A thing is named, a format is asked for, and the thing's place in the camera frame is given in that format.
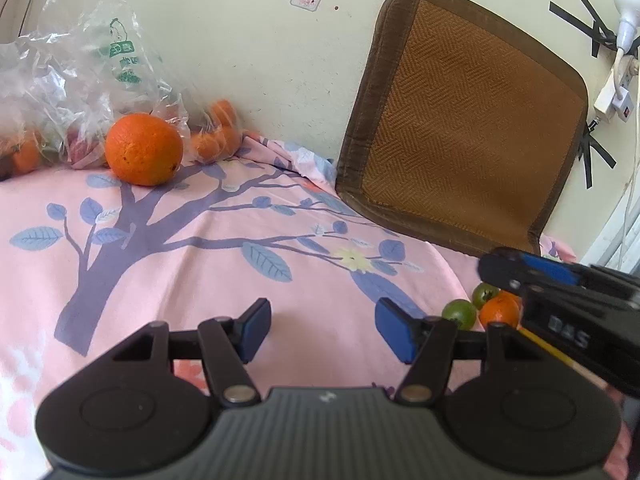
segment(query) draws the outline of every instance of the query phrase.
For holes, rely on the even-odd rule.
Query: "power plug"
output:
[[[629,115],[634,111],[634,100],[631,98],[631,92],[626,88],[621,87],[620,92],[622,92],[622,99],[618,99],[618,96],[614,94],[611,104],[618,113],[618,117],[626,123]]]
[[[633,61],[635,61],[633,56],[624,56],[622,60],[620,60],[620,73],[622,74],[622,78],[620,78],[620,86],[623,93],[623,99],[619,100],[616,96],[616,87],[613,83],[612,68],[609,72],[607,82],[602,87],[602,90],[600,90],[600,93],[596,98],[596,102],[593,104],[598,116],[607,121],[607,123],[612,120],[616,114],[626,123],[631,112],[634,110],[633,99],[628,95],[628,87],[634,75],[634,68],[636,69],[636,73],[638,70],[636,65],[632,63]]]

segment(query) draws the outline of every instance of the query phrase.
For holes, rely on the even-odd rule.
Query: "yellow flower print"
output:
[[[340,258],[340,262],[351,272],[356,270],[373,270],[371,262],[366,259],[364,254],[359,253],[355,249],[339,249],[332,254],[334,258]]]

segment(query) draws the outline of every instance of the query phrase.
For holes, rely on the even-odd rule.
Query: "woven mat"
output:
[[[338,162],[356,211],[478,256],[538,241],[588,108],[580,75],[468,0],[386,0]]]

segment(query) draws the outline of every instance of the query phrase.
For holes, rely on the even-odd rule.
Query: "green citrus fruit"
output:
[[[480,310],[487,301],[492,300],[499,293],[500,289],[498,287],[482,282],[474,289],[474,293],[471,295],[471,303],[476,306],[476,309]]]
[[[442,310],[442,317],[455,321],[459,330],[471,330],[476,324],[478,311],[467,300],[449,301]]]

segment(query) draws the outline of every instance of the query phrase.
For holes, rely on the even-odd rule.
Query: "plastic bag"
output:
[[[0,122],[0,178],[45,163],[76,170],[103,166],[111,125],[132,113],[171,123],[186,156],[197,162],[233,155],[242,141],[235,109],[227,101],[207,107],[197,92],[166,76],[125,2],[90,5],[86,12],[73,0],[47,0],[36,31],[0,47],[7,123]],[[28,157],[34,146],[38,164]],[[15,163],[21,158],[30,164]]]

